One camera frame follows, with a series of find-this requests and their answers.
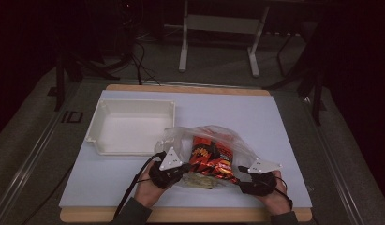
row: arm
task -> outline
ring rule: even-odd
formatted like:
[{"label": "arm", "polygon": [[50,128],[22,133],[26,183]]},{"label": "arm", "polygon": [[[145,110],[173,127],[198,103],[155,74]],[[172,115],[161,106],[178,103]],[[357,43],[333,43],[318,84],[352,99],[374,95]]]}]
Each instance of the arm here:
[{"label": "arm", "polygon": [[154,185],[150,180],[149,170],[154,162],[148,164],[145,171],[141,174],[134,198],[130,198],[123,207],[120,214],[113,220],[111,225],[143,225],[151,215],[150,209],[160,199],[160,196],[166,191]]},{"label": "arm", "polygon": [[[282,178],[280,171],[274,171],[274,176]],[[287,193],[286,187],[280,179],[276,179],[276,188],[283,193]],[[294,225],[298,224],[295,213],[291,211],[288,200],[277,191],[266,196],[254,196],[266,206],[271,214],[271,223],[273,225]]]}]

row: sleeve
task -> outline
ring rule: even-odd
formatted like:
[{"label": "sleeve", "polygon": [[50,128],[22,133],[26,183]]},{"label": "sleeve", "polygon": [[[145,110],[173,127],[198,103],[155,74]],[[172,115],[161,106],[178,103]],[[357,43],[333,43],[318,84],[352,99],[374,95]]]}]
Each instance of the sleeve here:
[{"label": "sleeve", "polygon": [[293,211],[271,216],[271,224],[272,225],[298,225],[297,217],[295,216],[295,213]]},{"label": "sleeve", "polygon": [[111,225],[144,225],[152,210],[146,208],[134,198],[130,198]]}]

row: white board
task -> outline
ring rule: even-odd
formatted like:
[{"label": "white board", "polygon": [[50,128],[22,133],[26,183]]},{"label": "white board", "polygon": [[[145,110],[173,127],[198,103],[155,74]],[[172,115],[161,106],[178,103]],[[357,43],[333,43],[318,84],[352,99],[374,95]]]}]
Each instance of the white board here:
[{"label": "white board", "polygon": [[[101,98],[174,100],[175,126],[217,125],[236,131],[260,158],[282,164],[282,176],[294,207],[312,207],[273,97],[103,91]],[[101,156],[93,145],[84,141],[60,207],[117,206],[147,158]],[[173,186],[155,206],[263,207],[236,186],[219,189]]]}]

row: black cable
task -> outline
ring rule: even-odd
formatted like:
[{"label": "black cable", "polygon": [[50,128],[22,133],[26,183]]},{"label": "black cable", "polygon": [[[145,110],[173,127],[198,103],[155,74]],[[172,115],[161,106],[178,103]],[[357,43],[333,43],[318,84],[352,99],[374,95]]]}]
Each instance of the black cable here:
[{"label": "black cable", "polygon": [[136,66],[136,69],[137,69],[137,80],[139,81],[139,85],[142,85],[142,79],[141,79],[141,73],[140,73],[141,61],[137,63],[138,59],[134,54],[131,56],[131,59],[134,61],[134,65]]},{"label": "black cable", "polygon": [[139,177],[141,176],[143,170],[145,169],[145,167],[156,157],[159,157],[160,155],[162,154],[165,154],[166,155],[166,152],[160,152],[160,153],[156,153],[154,154],[153,156],[151,156],[150,158],[148,158],[148,160],[146,160],[146,162],[143,164],[143,166],[141,167],[140,171],[134,176],[134,179],[133,181],[131,182],[130,186],[128,187],[128,189],[126,190],[125,192],[125,195],[123,196],[122,200],[119,202],[119,205],[117,206],[116,208],[116,211],[115,211],[115,214],[113,215],[113,218],[116,218],[120,211],[122,210],[123,208],[123,205],[125,204],[125,201],[127,200],[128,196],[130,195],[131,191],[133,190],[133,188],[136,186],[136,184],[138,183],[138,179]]},{"label": "black cable", "polygon": [[149,178],[149,179],[139,180],[139,181],[137,181],[137,183],[144,182],[144,181],[149,181],[149,180],[152,180],[152,179]]},{"label": "black cable", "polygon": [[141,75],[140,69],[142,68],[142,69],[145,71],[145,73],[148,75],[148,78],[147,78],[147,79],[144,79],[143,81],[141,81],[141,84],[146,83],[146,82],[152,80],[152,81],[155,81],[159,86],[161,86],[161,84],[157,81],[157,79],[155,79],[156,72],[153,71],[152,69],[146,68],[146,67],[144,67],[144,66],[142,65],[142,60],[143,60],[143,58],[144,58],[144,56],[145,56],[145,48],[143,47],[143,45],[141,45],[141,44],[140,44],[139,42],[137,42],[137,41],[136,41],[136,44],[137,44],[138,46],[140,46],[141,49],[142,49],[141,60],[139,60],[139,59],[137,58],[137,56],[133,55],[133,56],[134,56],[134,59],[133,59],[134,62],[135,62],[135,63],[136,63],[136,61],[139,62],[139,66],[137,67],[138,73],[140,73],[140,75]]},{"label": "black cable", "polygon": [[[286,190],[288,189],[288,185],[286,184],[286,182],[285,182],[282,178],[277,177],[277,176],[274,176],[274,178],[275,178],[275,179],[281,180],[281,181],[283,182],[283,184],[285,185]],[[260,184],[263,184],[263,185],[265,185],[265,186],[268,186],[269,188],[272,188],[272,186],[269,185],[269,184],[266,183],[266,182],[263,182],[263,181],[260,181],[260,180],[256,180],[256,182],[259,182]],[[283,197],[285,197],[285,199],[286,199],[286,200],[288,201],[288,203],[289,203],[290,209],[292,209],[292,206],[293,206],[292,199],[289,198],[289,196],[288,196],[287,194],[283,193],[283,191],[279,190],[278,188],[275,187],[274,190],[275,190],[276,192],[278,192],[280,195],[282,195]]]},{"label": "black cable", "polygon": [[67,169],[67,172],[63,175],[61,180],[58,182],[57,186],[55,186],[54,190],[50,193],[50,195],[35,209],[32,214],[29,215],[29,217],[23,221],[22,225],[27,224],[29,220],[43,207],[44,204],[52,197],[52,195],[55,193],[55,191],[61,186],[61,184],[64,182],[64,180],[67,178],[67,175],[71,172],[72,168],[74,166],[74,163]]}]

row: plastic bag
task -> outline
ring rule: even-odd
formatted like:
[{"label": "plastic bag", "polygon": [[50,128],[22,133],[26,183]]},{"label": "plastic bag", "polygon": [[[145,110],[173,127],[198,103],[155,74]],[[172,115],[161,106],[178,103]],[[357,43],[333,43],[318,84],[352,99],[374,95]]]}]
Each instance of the plastic bag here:
[{"label": "plastic bag", "polygon": [[[232,184],[249,179],[239,172],[238,166],[249,168],[258,158],[236,132],[214,125],[167,128],[155,151],[167,151],[171,147],[182,162],[191,164],[190,171],[200,174],[198,177],[209,176]],[[186,174],[185,180],[193,187],[201,183],[196,175]],[[204,182],[205,188],[216,186],[216,182],[211,186],[207,182]]]}]

